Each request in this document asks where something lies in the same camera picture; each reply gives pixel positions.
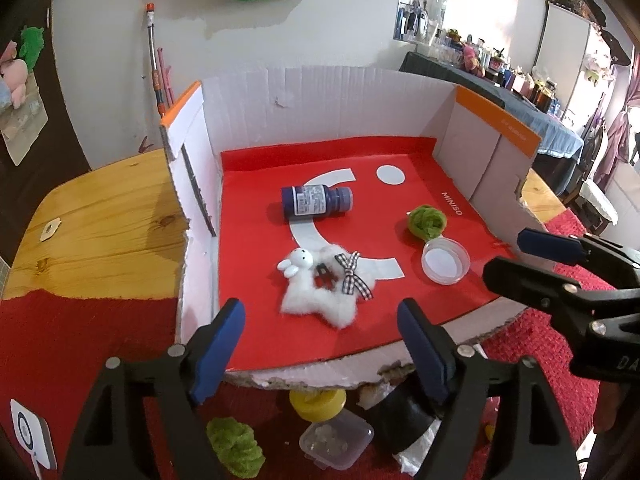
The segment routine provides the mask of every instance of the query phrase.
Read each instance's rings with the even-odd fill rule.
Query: orange strip
[[[533,157],[536,154],[540,140],[542,140],[538,134],[488,99],[468,88],[457,86],[457,103],[492,126],[525,155]]]
[[[191,97],[201,85],[202,83],[200,81],[193,82],[191,86],[187,88],[180,97],[178,97],[177,101],[174,102],[174,105],[166,111],[162,119],[160,119],[160,125],[168,128],[178,116],[178,112],[182,110],[186,102],[189,100],[189,97]]]

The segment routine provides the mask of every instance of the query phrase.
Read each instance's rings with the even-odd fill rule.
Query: green pom-pom
[[[255,478],[264,464],[262,448],[254,430],[233,417],[214,418],[207,424],[207,436],[220,462],[238,478]]]
[[[409,231],[428,242],[442,234],[447,226],[447,217],[439,209],[421,205],[409,213]]]
[[[20,47],[20,57],[27,64],[29,72],[33,71],[36,61],[40,56],[40,52],[44,48],[44,40],[42,39],[43,28],[28,27],[22,30],[20,38],[22,46]]]

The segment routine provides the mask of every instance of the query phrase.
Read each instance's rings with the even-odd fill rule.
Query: blue bottle
[[[353,208],[353,193],[349,187],[292,186],[283,187],[281,193],[285,218],[317,218]]]

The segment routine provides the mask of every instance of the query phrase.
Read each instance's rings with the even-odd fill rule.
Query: black and white checkered ribbon
[[[335,259],[344,267],[344,282],[342,283],[342,293],[353,295],[355,288],[365,300],[373,298],[370,288],[364,280],[356,274],[356,266],[360,253],[355,251],[353,254],[336,254]]]

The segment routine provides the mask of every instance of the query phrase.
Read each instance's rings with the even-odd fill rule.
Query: blue tablecloth
[[[538,153],[556,158],[572,158],[576,163],[580,161],[584,141],[578,134],[572,132],[555,117],[543,114],[528,100],[506,88],[497,87],[487,79],[476,77],[459,68],[415,52],[406,54],[400,72],[444,79],[465,86],[497,104],[536,132],[542,138]]]

